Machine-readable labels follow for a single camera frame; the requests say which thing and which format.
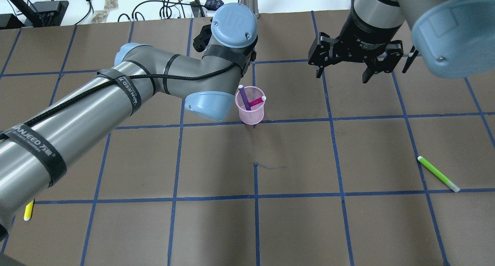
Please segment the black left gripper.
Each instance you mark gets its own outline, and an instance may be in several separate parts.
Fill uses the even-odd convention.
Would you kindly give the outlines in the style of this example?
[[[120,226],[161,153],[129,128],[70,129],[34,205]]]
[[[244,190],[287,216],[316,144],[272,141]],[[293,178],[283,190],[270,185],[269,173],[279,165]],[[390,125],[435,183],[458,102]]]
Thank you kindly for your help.
[[[196,52],[205,51],[206,47],[209,45],[209,41],[212,37],[211,24],[204,25],[200,33],[193,39],[193,48]]]

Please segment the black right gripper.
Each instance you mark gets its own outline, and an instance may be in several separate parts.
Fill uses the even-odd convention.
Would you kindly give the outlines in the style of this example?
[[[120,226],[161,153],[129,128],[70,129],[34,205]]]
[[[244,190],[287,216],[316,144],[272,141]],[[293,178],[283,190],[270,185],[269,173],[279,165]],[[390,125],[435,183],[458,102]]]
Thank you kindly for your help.
[[[308,51],[308,64],[317,67],[316,78],[323,76],[324,68],[340,62],[364,63],[362,83],[367,84],[373,75],[391,73],[402,58],[401,40],[394,36],[401,27],[378,28],[358,25],[353,20],[345,22],[338,37],[319,32]]]

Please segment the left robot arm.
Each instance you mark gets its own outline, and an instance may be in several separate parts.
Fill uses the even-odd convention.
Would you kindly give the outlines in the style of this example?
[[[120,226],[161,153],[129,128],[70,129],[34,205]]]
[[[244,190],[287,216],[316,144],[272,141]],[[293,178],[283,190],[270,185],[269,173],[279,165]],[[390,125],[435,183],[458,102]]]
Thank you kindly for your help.
[[[156,93],[184,100],[184,109],[221,122],[255,58],[257,18],[247,6],[220,7],[201,59],[127,43],[114,66],[27,122],[1,133],[1,239],[12,219],[43,190]]]

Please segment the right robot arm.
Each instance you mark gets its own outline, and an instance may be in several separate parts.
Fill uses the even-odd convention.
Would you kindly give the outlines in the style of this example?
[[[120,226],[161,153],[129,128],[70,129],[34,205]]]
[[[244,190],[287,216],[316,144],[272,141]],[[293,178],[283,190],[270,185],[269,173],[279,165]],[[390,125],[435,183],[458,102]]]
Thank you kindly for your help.
[[[348,18],[336,38],[320,32],[308,64],[320,78],[340,62],[366,64],[362,81],[392,72],[404,55],[394,40],[407,24],[412,48],[403,73],[421,56],[428,70],[446,79],[466,78],[494,69],[495,0],[350,0]]]

